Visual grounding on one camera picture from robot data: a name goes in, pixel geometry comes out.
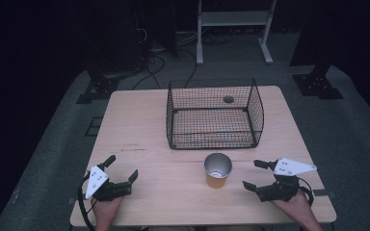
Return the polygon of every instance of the basket bottom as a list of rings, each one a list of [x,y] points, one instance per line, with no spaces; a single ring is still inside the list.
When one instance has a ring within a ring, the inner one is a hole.
[[[256,146],[246,109],[177,110],[173,115],[173,149]]]

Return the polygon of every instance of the human hand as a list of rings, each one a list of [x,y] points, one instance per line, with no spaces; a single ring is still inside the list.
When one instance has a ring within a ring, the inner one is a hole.
[[[92,198],[91,203],[95,216],[96,231],[110,230],[123,199],[124,196],[117,197],[112,201],[97,201],[95,198]]]
[[[297,194],[287,202],[283,200],[272,200],[271,202],[297,222],[304,230],[322,231],[320,223],[314,216],[303,191],[298,190]]]

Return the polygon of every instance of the paper cup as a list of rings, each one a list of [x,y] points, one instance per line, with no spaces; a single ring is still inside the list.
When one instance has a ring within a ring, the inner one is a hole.
[[[232,161],[224,153],[212,153],[204,162],[206,182],[213,189],[221,188],[232,171]]]

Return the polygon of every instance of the black curtain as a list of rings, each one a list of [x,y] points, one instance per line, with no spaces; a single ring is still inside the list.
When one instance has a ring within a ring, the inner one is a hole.
[[[370,106],[370,1],[313,0],[291,65],[329,63]]]
[[[0,213],[87,44],[68,1],[0,1]]]

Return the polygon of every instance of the wire basket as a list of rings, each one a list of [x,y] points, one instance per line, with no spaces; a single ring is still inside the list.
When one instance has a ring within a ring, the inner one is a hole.
[[[264,113],[254,79],[170,81],[171,149],[257,147]]]

